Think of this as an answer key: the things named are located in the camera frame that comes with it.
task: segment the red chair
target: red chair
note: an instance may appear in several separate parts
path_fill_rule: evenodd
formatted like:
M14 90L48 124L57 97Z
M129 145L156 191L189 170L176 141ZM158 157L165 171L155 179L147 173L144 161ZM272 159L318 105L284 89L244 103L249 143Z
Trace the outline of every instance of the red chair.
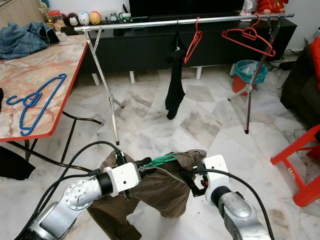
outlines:
M293 201L299 207L304 207L314 200L320 199L320 176L310 182L308 185L305 185L301 177L299 176L297 170L294 166L289 162L287 157L294 154L297 151L302 150L311 150L307 153L309 156L314 156L318 160L320 159L320 145L311 146L311 147L303 147L310 142L319 142L316 140L315 135L320 131L320 124L311 128L308 132L306 132L302 137L297 139L295 142L290 144L286 149L278 153L276 156L271 158L271 163L276 165L277 163L283 161L288 171L291 173L293 179L297 183L300 188L300 192L298 192L293 197Z

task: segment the sofa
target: sofa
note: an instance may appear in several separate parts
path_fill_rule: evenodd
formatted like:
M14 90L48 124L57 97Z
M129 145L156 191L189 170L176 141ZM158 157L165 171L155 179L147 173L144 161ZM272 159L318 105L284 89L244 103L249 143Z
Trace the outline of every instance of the sofa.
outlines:
M320 124L320 91L310 46L296 60L282 86L281 103L294 109L311 127Z

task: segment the tiled floor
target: tiled floor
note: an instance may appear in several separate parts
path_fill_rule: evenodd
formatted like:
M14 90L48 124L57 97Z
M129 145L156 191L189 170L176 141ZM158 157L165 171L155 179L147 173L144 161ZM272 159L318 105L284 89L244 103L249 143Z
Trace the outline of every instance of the tiled floor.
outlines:
M292 196L299 189L291 175L283 165L273 166L270 163L272 156L306 131L298 116L280 103L281 85L289 72L270 69L265 82L257 86L252 94L250 132L246 135L243 126L246 98L241 96L227 101L233 95L229 70L230 66L226 65L205 67L201 80L195 80L195 69L184 69L182 84L186 96L173 120L166 118L165 109L169 70L136 72L135 85L130 84L129 73L108 74L111 92L125 105L125 108L116 110L120 148L136 160L189 149L206 150L209 156L221 154L229 172L246 180L260 195L275 239L320 239L320 201L304 208L296 206ZM104 121L105 125L78 122L66 161L93 141L114 142L106 97L103 85L95 86L90 76L81 76L65 111L78 117ZM72 121L62 116L54 135L40 139L35 150L59 160L71 125ZM94 169L110 152L111 149L104 145L92 147L81 154L76 163ZM320 163L305 153L299 152L290 159L306 182L320 174ZM34 156L30 162L36 170L28 180L0 178L0 239L13 239L18 234L43 192L63 171ZM52 201L60 199L64 187L70 182L59 187ZM259 219L265 225L254 197L244 186L232 183L234 190L240 191L256 206ZM164 218L143 202L127 219L141 232L143 240L231 239L217 209L210 206L203 196L190 196L186 213L179 219ZM104 240L107 237L85 212L65 239Z

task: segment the blue trash bag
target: blue trash bag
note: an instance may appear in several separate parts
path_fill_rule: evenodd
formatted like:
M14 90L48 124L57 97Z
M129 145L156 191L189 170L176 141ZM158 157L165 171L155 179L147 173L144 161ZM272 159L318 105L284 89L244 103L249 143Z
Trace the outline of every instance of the blue trash bag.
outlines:
M242 60L238 61L235 65L234 74L238 75L245 83L250 83L259 62L254 60ZM260 72L253 84L261 84L264 82L268 73L268 68L265 64L262 65Z

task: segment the denim jacket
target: denim jacket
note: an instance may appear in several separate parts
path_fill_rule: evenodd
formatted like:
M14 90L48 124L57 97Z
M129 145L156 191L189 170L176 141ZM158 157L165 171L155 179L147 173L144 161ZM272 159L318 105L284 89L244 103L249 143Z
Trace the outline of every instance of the denim jacket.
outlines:
M28 56L60 41L55 30L43 22L31 22L23 27L12 21L0 30L0 59Z

